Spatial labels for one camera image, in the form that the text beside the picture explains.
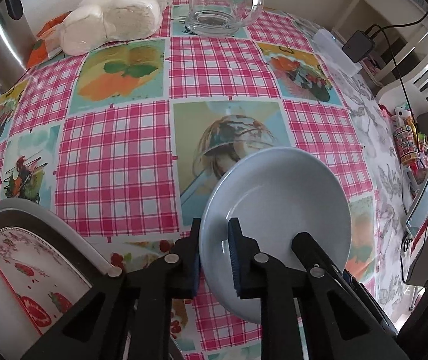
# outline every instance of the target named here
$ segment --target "black handle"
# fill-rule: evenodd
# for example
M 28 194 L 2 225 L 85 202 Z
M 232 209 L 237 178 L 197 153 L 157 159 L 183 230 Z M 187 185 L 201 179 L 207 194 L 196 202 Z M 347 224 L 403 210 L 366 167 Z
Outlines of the black handle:
M 6 2 L 7 13 L 13 20 L 19 20 L 23 17 L 23 4 L 21 0 L 4 0 Z

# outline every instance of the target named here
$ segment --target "silver screw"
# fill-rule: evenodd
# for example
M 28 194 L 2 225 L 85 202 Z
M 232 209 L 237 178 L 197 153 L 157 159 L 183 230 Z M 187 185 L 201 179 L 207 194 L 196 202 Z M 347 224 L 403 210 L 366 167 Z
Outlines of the silver screw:
M 110 278 L 118 278 L 122 274 L 122 268 L 118 266 L 112 266 L 108 269 L 108 276 Z
M 169 253 L 164 257 L 164 261 L 169 264 L 174 264 L 179 261 L 179 256 L 175 253 Z
M 324 276 L 324 270 L 322 268 L 319 268 L 318 266 L 315 266 L 311 268 L 311 275 L 315 278 L 321 278 Z
M 254 256 L 254 260 L 256 260 L 258 263 L 266 263 L 269 261 L 269 256 L 265 253 L 258 253 Z

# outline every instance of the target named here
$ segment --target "white plastic chair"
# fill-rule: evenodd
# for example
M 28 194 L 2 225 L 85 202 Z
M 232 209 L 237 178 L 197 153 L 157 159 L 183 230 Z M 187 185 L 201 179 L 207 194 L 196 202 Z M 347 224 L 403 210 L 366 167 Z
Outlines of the white plastic chair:
M 414 116 L 418 117 L 428 112 L 428 54 L 402 79 Z M 377 94 L 376 100 L 394 114 L 395 107 L 400 107 L 406 102 L 400 80 L 395 80 L 383 87 Z

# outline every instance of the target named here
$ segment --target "mug handle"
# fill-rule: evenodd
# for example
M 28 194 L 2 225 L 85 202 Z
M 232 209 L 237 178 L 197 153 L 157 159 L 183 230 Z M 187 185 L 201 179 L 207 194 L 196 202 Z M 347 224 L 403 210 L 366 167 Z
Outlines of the mug handle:
M 235 5 L 238 5 L 238 9 L 244 9 L 244 5 L 242 4 L 245 0 L 232 0 Z M 229 27 L 246 27 L 254 21 L 257 20 L 259 15 L 263 11 L 263 0 L 252 0 L 252 6 L 249 14 L 242 20 L 238 21 L 237 23 L 232 23 L 229 25 Z

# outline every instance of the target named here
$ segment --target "black power adapter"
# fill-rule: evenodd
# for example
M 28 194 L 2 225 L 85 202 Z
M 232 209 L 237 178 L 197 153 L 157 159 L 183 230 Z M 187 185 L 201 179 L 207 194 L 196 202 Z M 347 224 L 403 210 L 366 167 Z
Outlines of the black power adapter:
M 364 59 L 375 45 L 374 41 L 365 32 L 356 31 L 342 47 L 342 51 L 352 62 L 357 63 Z

